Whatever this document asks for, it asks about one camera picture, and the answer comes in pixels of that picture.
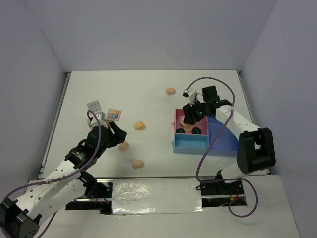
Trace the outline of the green puff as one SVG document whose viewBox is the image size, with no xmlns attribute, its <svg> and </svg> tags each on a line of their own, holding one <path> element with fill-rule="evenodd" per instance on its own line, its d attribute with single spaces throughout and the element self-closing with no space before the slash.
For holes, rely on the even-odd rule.
<svg viewBox="0 0 317 238">
<path fill-rule="evenodd" d="M 179 129 L 176 130 L 175 133 L 182 133 L 182 134 L 184 133 L 185 134 L 186 131 L 183 128 L 179 128 Z"/>
<path fill-rule="evenodd" d="M 202 134 L 201 130 L 198 127 L 192 129 L 192 134 Z"/>
</svg>

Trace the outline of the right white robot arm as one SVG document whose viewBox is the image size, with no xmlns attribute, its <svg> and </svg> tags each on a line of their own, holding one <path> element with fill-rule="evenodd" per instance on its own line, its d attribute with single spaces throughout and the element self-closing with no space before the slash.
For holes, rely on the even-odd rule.
<svg viewBox="0 0 317 238">
<path fill-rule="evenodd" d="M 222 123 L 221 129 L 203 157 L 207 156 L 209 150 L 226 129 L 238 140 L 236 161 L 229 167 L 218 171 L 214 180 L 199 178 L 200 168 L 204 161 L 201 158 L 196 169 L 196 179 L 199 183 L 213 182 L 219 193 L 226 194 L 232 189 L 234 182 L 244 180 L 249 174 L 266 170 L 276 164 L 272 131 L 269 128 L 260 128 L 243 117 L 235 110 L 233 101 L 220 99 L 215 86 L 202 89 L 202 102 L 197 99 L 197 92 L 191 88 L 185 89 L 183 96 L 189 100 L 188 104 L 183 107 L 185 124 L 194 125 L 205 116 L 213 117 Z"/>
</svg>

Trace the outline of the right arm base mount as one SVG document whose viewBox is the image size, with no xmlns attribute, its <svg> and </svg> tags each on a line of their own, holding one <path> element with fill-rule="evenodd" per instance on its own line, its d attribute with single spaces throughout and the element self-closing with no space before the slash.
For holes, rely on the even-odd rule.
<svg viewBox="0 0 317 238">
<path fill-rule="evenodd" d="M 239 198 L 233 203 L 233 206 L 246 206 L 244 198 L 244 189 L 241 181 L 233 183 L 199 183 L 195 187 L 201 194 L 202 207 L 226 207 L 230 202 Z"/>
</svg>

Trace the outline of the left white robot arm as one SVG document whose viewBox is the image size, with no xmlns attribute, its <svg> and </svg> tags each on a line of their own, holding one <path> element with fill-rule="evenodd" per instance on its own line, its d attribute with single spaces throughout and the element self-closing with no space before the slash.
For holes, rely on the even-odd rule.
<svg viewBox="0 0 317 238">
<path fill-rule="evenodd" d="M 95 126 L 49 176 L 31 184 L 24 195 L 2 201 L 2 232 L 8 238 L 32 238 L 46 219 L 70 201 L 82 196 L 93 197 L 97 193 L 97 180 L 86 170 L 107 148 L 123 143 L 126 135 L 114 122 Z"/>
</svg>

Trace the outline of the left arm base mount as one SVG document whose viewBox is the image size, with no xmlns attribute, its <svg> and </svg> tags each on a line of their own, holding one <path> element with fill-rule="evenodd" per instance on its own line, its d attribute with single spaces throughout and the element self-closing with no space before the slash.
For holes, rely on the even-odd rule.
<svg viewBox="0 0 317 238">
<path fill-rule="evenodd" d="M 100 182 L 88 172 L 82 172 L 79 180 L 83 182 L 85 192 L 71 201 L 66 210 L 96 210 L 103 215 L 112 214 L 113 182 Z"/>
</svg>

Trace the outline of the orange teardrop sponge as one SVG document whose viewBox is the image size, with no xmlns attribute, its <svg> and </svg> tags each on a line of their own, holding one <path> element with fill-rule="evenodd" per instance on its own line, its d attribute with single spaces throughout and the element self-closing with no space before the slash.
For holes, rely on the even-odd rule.
<svg viewBox="0 0 317 238">
<path fill-rule="evenodd" d="M 134 129 L 135 130 L 143 130 L 145 129 L 145 124 L 142 121 L 138 121 L 137 123 L 135 123 L 134 125 Z"/>
</svg>

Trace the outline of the peach puff with ribbon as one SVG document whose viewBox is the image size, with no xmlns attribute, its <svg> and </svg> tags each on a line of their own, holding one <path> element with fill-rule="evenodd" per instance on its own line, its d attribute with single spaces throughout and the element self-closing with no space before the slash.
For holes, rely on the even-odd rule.
<svg viewBox="0 0 317 238">
<path fill-rule="evenodd" d="M 187 123 L 185 123 L 184 122 L 184 118 L 182 118 L 181 120 L 180 120 L 180 125 L 181 125 L 181 127 L 184 129 L 184 130 L 186 130 L 186 131 L 191 131 L 192 129 L 193 129 L 193 125 L 190 125 L 190 124 L 187 124 Z"/>
</svg>

